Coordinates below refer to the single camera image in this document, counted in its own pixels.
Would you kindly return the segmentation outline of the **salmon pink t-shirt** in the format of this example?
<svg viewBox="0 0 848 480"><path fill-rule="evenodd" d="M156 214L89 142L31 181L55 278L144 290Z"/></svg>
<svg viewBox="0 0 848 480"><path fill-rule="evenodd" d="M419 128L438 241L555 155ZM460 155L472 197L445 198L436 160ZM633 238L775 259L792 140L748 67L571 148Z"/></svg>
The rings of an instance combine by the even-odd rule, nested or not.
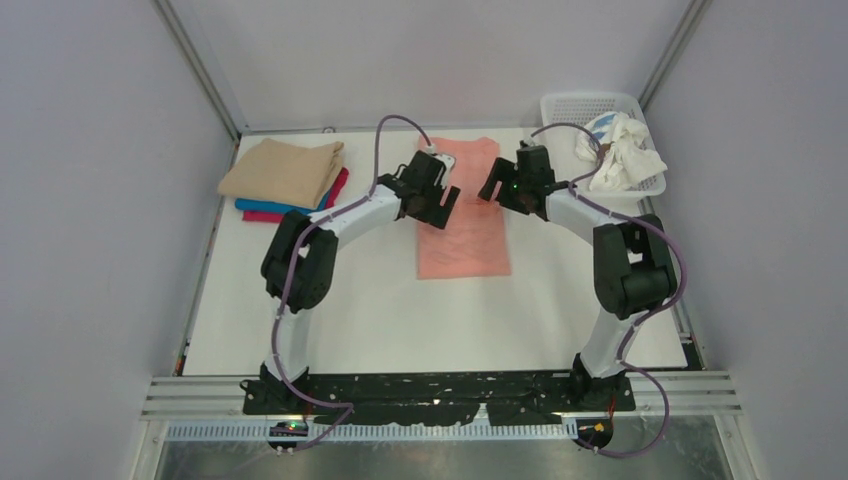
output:
<svg viewBox="0 0 848 480"><path fill-rule="evenodd" d="M460 195L443 229L420 224L417 228L417 277L442 280L509 276L504 211L478 197L500 145L493 139L432 139L439 153L455 158L450 184Z"/></svg>

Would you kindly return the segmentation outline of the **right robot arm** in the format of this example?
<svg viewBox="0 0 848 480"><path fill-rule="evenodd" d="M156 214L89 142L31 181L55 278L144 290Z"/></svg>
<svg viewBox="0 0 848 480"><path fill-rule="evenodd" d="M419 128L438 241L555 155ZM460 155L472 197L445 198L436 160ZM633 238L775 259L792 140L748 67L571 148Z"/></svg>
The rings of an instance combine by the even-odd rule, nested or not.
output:
<svg viewBox="0 0 848 480"><path fill-rule="evenodd" d="M659 218L613 212L581 195L575 182L556 181L542 145L523 145L513 161L496 158L478 196L564 227L591 246L600 311L573 360L567 391L573 403L616 393L642 316L679 287Z"/></svg>

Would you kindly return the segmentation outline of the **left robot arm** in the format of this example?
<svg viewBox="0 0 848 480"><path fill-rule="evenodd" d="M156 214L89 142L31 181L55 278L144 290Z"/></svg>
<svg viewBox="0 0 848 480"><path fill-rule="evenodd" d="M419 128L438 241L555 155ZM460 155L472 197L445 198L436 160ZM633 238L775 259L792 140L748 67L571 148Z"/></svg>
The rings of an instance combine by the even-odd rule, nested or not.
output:
<svg viewBox="0 0 848 480"><path fill-rule="evenodd" d="M339 250L405 217L445 228L460 193L449 183L455 165L449 154L420 150L397 172L379 176L360 199L315 214L284 217L260 268L267 293L280 301L270 353L260 370L271 395L283 402L306 397L293 383L308 370L309 321L330 290Z"/></svg>

